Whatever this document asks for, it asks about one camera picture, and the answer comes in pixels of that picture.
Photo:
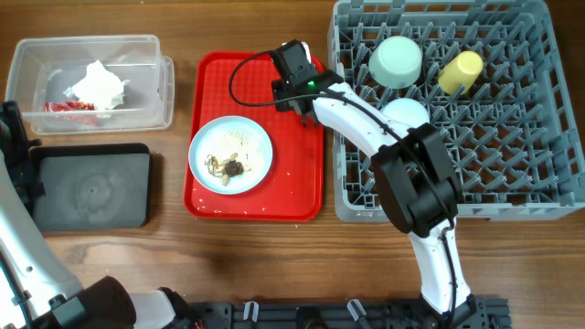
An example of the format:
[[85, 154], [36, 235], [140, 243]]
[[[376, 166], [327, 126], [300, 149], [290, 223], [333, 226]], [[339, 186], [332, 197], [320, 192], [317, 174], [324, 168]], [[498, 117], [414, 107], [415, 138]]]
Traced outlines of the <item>light blue bowl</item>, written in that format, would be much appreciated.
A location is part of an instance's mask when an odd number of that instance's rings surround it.
[[380, 111], [390, 119], [413, 128], [418, 128], [424, 123], [430, 122], [430, 115], [426, 108], [413, 99], [396, 99], [389, 102]]

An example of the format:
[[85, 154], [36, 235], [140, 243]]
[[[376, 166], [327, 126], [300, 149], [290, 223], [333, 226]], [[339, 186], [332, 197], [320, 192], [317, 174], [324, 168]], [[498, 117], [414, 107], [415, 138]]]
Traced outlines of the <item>green bowl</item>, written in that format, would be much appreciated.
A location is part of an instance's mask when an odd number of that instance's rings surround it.
[[381, 42], [368, 62], [371, 77], [384, 87], [404, 89], [421, 73], [422, 50], [408, 37], [394, 36]]

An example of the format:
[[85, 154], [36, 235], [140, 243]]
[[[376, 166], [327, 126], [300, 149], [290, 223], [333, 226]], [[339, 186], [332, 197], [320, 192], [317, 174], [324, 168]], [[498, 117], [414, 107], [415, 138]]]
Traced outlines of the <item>yellow plastic cup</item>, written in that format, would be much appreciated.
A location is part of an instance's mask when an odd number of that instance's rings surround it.
[[464, 51], [455, 57], [440, 72], [438, 84], [441, 89], [453, 95], [461, 86], [466, 93], [475, 83], [484, 68], [484, 61], [473, 51]]

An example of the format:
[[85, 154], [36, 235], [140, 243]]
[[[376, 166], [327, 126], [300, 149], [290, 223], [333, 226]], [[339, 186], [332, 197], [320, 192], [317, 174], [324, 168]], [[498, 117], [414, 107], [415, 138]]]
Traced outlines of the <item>white napkin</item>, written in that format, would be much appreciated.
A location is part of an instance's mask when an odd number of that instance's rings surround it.
[[86, 76], [72, 87], [68, 87], [63, 94], [78, 101], [88, 103], [96, 111], [113, 110], [124, 104], [124, 88], [130, 80], [121, 80], [117, 75], [108, 71], [99, 60], [86, 68]]

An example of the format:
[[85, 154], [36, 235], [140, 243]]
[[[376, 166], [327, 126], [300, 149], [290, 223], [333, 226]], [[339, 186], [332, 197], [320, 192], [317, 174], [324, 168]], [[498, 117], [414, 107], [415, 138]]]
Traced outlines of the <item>red snack wrapper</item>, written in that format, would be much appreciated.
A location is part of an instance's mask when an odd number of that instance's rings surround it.
[[69, 115], [58, 115], [58, 119], [79, 122], [89, 126], [97, 126], [99, 119], [93, 114], [78, 114], [78, 111], [95, 111], [91, 103], [82, 101], [47, 102], [44, 112], [69, 112]]

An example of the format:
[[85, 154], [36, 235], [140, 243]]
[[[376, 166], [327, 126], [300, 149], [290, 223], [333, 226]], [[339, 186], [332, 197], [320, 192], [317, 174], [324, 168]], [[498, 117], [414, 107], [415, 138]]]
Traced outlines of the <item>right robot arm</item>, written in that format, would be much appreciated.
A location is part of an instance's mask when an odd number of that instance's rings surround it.
[[400, 122], [384, 115], [328, 69], [317, 70], [292, 40], [271, 51], [280, 77], [274, 99], [343, 135], [371, 161], [379, 203], [409, 235], [421, 275], [421, 297], [445, 327], [471, 314], [455, 240], [461, 184], [438, 130], [425, 119]]

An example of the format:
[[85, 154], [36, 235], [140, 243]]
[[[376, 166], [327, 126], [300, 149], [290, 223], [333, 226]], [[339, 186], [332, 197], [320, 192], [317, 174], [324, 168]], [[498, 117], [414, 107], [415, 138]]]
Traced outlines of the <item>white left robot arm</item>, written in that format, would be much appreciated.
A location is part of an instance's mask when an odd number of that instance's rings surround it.
[[1, 325], [13, 328], [202, 328], [200, 315], [176, 292], [161, 287], [130, 294], [113, 277], [90, 287], [56, 257], [29, 208], [43, 187], [15, 101], [1, 105]]

